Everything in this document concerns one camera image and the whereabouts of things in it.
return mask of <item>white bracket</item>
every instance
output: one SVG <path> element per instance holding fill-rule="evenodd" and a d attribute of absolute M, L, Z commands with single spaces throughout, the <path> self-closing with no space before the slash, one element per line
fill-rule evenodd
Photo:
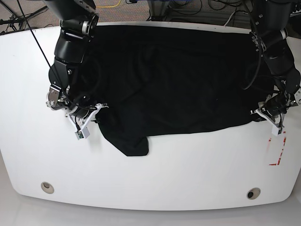
<path fill-rule="evenodd" d="M 95 107 L 97 108 L 97 110 L 91 112 L 91 114 L 85 119 L 84 124 L 78 125 L 80 127 L 80 130 L 77 129 L 77 125 L 75 123 L 75 116 L 71 116 L 71 115 L 69 115 L 69 113 L 66 113 L 66 116 L 68 117 L 69 121 L 71 122 L 71 124 L 76 129 L 75 135 L 76 135 L 78 140 L 82 139 L 82 138 L 86 139 L 90 135 L 90 132 L 87 128 L 88 124 L 92 120 L 95 119 L 95 115 L 100 111 L 100 109 L 102 109 L 105 106 L 102 105 L 102 104 L 96 104 Z"/>
<path fill-rule="evenodd" d="M 275 123 L 271 118 L 269 118 L 267 115 L 265 115 L 264 113 L 262 113 L 262 111 L 260 109 L 255 110 L 255 112 L 257 114 L 259 114 L 262 118 L 265 118 L 271 125 L 272 125 L 272 134 L 274 136 L 278 136 L 279 134 L 282 133 L 284 126 L 279 126 L 279 123 Z"/>

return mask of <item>white table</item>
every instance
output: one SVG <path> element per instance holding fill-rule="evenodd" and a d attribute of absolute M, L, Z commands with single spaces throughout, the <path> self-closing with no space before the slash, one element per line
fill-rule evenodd
<path fill-rule="evenodd" d="M 219 32 L 248 30 L 203 24 L 133 22 Z M 49 61 L 59 28 L 34 31 Z M 289 38 L 301 71 L 301 40 Z M 150 153 L 126 157 L 90 124 L 78 141 L 63 111 L 46 105 L 48 66 L 30 32 L 0 37 L 0 149 L 13 188 L 22 195 L 71 204 L 132 210 L 207 210 L 281 202 L 301 167 L 301 108 L 285 117 L 287 137 L 267 122 L 212 133 L 150 137 Z M 49 182 L 55 192 L 42 191 Z M 246 198 L 258 187 L 260 196 Z"/>

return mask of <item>black cloth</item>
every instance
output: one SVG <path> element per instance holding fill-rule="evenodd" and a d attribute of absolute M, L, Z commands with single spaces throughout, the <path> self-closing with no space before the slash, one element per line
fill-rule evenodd
<path fill-rule="evenodd" d="M 247 124 L 267 95 L 239 87 L 258 60 L 248 34 L 99 26 L 89 51 L 101 66 L 96 98 L 109 106 L 99 128 L 126 156 L 147 155 L 148 136 Z"/>

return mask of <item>yellow cable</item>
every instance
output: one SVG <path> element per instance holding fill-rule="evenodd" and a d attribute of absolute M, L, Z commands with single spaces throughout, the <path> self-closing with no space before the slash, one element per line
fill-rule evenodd
<path fill-rule="evenodd" d="M 120 3 L 121 3 L 121 0 L 119 0 L 119 2 L 117 3 L 117 5 L 115 5 L 115 6 L 96 6 L 96 8 L 114 8 L 114 7 L 119 6 Z"/>

